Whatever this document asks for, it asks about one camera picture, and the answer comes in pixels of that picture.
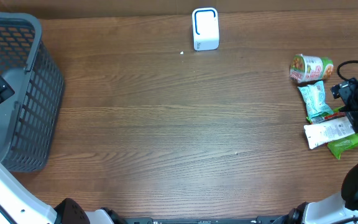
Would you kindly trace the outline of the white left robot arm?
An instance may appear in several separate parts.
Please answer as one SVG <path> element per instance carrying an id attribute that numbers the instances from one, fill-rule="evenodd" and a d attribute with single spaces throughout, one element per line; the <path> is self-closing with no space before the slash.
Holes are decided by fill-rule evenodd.
<path id="1" fill-rule="evenodd" d="M 0 75 L 0 153 L 7 152 L 14 139 L 18 106 L 14 105 L 15 87 Z M 56 207 L 31 194 L 0 162 L 0 223 L 125 223 L 114 210 L 83 210 L 66 198 Z"/>

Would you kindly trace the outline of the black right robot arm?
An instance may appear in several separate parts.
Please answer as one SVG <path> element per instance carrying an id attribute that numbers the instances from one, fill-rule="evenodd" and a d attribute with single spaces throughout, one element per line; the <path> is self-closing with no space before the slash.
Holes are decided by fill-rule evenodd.
<path id="1" fill-rule="evenodd" d="M 310 147 L 358 133 L 358 80 L 343 79 L 331 88 L 341 98 L 344 116 L 305 126 Z M 268 223 L 358 223 L 358 164 L 346 175 L 341 191 L 319 202 L 305 202 L 288 214 L 269 218 Z"/>

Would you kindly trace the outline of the green snack bag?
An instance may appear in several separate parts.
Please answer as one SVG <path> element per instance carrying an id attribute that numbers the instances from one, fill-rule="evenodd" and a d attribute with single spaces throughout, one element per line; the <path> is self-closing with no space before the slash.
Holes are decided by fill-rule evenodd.
<path id="1" fill-rule="evenodd" d="M 340 112 L 341 107 L 333 109 L 334 114 L 323 113 L 317 117 L 306 117 L 307 122 L 310 124 L 321 123 L 329 119 L 340 118 L 344 116 L 344 112 Z M 336 159 L 341 158 L 341 154 L 347 150 L 358 147 L 358 133 L 346 136 L 338 140 L 332 140 L 324 143 L 325 146 L 331 151 Z"/>

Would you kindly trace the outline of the white tube with gold cap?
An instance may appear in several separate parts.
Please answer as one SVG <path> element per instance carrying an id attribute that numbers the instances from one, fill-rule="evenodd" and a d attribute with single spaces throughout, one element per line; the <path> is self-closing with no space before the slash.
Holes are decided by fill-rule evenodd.
<path id="1" fill-rule="evenodd" d="M 347 117 L 341 117 L 318 124 L 304 125 L 310 149 L 355 134 Z"/>

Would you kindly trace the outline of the teal wet wipes packet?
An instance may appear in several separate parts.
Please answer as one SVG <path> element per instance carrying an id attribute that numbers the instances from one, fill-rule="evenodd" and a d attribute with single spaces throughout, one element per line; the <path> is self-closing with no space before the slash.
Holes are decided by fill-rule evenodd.
<path id="1" fill-rule="evenodd" d="M 322 122 L 322 116 L 332 115 L 334 111 L 326 103 L 324 82 L 298 87 L 306 105 L 307 120 L 310 123 Z"/>

